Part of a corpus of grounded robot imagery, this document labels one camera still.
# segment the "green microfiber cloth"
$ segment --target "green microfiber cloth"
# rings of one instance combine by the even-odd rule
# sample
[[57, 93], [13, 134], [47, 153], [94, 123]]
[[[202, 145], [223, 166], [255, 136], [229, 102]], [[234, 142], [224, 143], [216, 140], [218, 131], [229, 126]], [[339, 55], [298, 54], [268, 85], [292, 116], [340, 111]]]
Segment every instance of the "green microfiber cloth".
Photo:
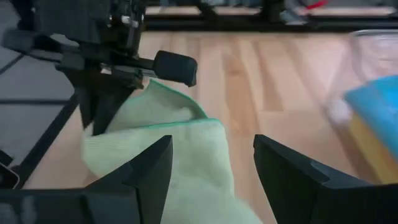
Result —
[[224, 126], [189, 97], [153, 80], [127, 100], [106, 133], [83, 141], [83, 160], [98, 177], [173, 136], [173, 167], [162, 223], [261, 223], [234, 196]]

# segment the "black metal frame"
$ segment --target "black metal frame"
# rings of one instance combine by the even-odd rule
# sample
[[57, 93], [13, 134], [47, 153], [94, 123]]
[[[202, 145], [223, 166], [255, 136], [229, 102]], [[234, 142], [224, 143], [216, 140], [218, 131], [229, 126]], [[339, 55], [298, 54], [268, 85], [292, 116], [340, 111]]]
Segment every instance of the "black metal frame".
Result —
[[[352, 32], [362, 29], [398, 29], [396, 13], [384, 16], [298, 16], [286, 9], [284, 1], [264, 0], [254, 15], [219, 15], [212, 7], [196, 3], [201, 14], [148, 14], [148, 31], [231, 31], [231, 32]], [[301, 17], [305, 22], [286, 24], [282, 12]]]

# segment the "wooden table surface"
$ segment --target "wooden table surface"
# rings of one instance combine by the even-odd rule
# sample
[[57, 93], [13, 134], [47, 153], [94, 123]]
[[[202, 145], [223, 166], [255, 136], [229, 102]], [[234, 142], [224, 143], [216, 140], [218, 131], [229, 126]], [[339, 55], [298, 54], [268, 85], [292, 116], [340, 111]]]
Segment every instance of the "wooden table surface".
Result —
[[[144, 33], [140, 56], [158, 50], [194, 57], [197, 85], [167, 82], [192, 96], [228, 132], [236, 195], [264, 223], [275, 223], [253, 161], [255, 134], [353, 176], [372, 180], [355, 145], [325, 112], [347, 59], [347, 35]], [[26, 188], [84, 187], [93, 176], [80, 158], [80, 113], [74, 112]]]

